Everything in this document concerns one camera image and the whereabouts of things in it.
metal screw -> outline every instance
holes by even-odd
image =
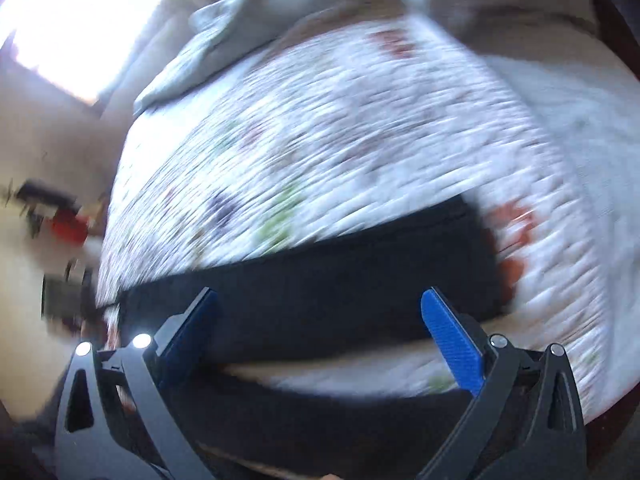
[[[493,334],[489,341],[491,342],[491,346],[495,346],[496,348],[504,348],[509,343],[509,340],[502,334]]]
[[[564,355],[564,347],[559,343],[553,343],[551,345],[551,353],[558,357],[562,357]]]

bed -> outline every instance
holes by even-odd
[[[494,11],[508,2],[472,0],[477,15],[425,1],[312,0],[264,33],[242,23],[260,22],[256,0],[201,12],[196,40],[139,99],[98,302],[462,193],[499,257],[525,263],[485,330],[564,344],[588,422],[640,380],[640,84],[594,36],[588,0],[518,0],[506,14]],[[455,387],[431,341],[228,371],[324,394]]]

bright window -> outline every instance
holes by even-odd
[[[0,45],[12,57],[92,105],[119,74],[161,0],[5,0]]]

folded black garment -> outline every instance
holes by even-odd
[[[120,297],[123,345],[155,333],[204,286],[220,314],[217,363],[324,358],[428,336],[420,297],[437,286],[478,321],[501,311],[494,248],[461,197],[354,234],[136,286]]]
[[[165,395],[176,420],[209,465],[220,456],[297,475],[405,480],[427,465],[471,400],[466,390],[409,398],[327,397],[278,391],[200,367]],[[236,480],[257,480],[244,468]]]

red object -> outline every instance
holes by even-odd
[[[89,235],[87,224],[76,218],[71,209],[58,209],[50,225],[53,234],[68,244],[81,246]]]

